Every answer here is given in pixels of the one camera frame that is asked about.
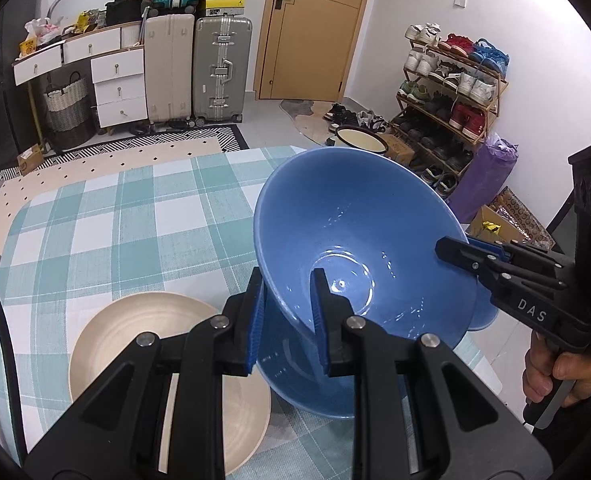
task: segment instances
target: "plaid bed sheet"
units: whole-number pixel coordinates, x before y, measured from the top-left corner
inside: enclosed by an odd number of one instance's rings
[[[69,357],[86,323],[111,301],[168,290],[221,309],[246,290],[260,189],[300,151],[262,148],[136,168],[43,193],[20,210],[0,259],[0,298],[29,449],[70,405]],[[468,336],[456,352],[499,392]],[[311,415],[273,394],[266,437],[229,478],[349,479],[352,431],[351,421]],[[0,432],[15,454],[1,354]]]

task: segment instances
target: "plastic bag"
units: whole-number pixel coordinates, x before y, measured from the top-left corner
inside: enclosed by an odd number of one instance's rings
[[[517,146],[494,132],[488,136],[447,201],[460,223],[470,223],[480,207],[493,201],[513,170],[517,156]]]
[[[52,23],[50,18],[36,18],[30,22],[25,23],[24,28],[27,30],[29,38],[36,38],[38,46],[48,43],[55,37],[60,36],[60,19],[56,23]]]

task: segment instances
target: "silver suitcase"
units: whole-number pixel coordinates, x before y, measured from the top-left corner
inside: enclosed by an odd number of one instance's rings
[[[169,14],[146,20],[144,88],[152,123],[191,117],[193,14]]]
[[[252,22],[242,16],[210,16],[196,22],[193,113],[208,121],[242,121]]]

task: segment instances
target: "floor mat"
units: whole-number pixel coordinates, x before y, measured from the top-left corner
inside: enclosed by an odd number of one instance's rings
[[[124,146],[129,144],[134,146],[125,149]],[[241,149],[248,149],[244,138],[235,125],[228,125],[190,132],[121,139],[82,150],[72,150],[63,156],[47,159],[44,164],[26,176],[19,176],[18,168],[2,170],[0,172],[0,254],[2,254],[13,218],[27,201],[40,193],[119,171],[180,160],[188,156],[236,152]]]
[[[326,101],[282,99],[280,108],[291,118],[303,136],[324,146],[325,141],[331,135],[329,121],[324,119],[324,115],[329,111],[331,105],[333,103]]]

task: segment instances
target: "suitcase handle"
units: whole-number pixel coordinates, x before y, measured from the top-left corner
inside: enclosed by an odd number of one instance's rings
[[[226,64],[226,67],[228,69],[226,72],[226,77],[222,79],[222,82],[226,83],[234,77],[234,64],[228,59],[223,59],[222,62]]]

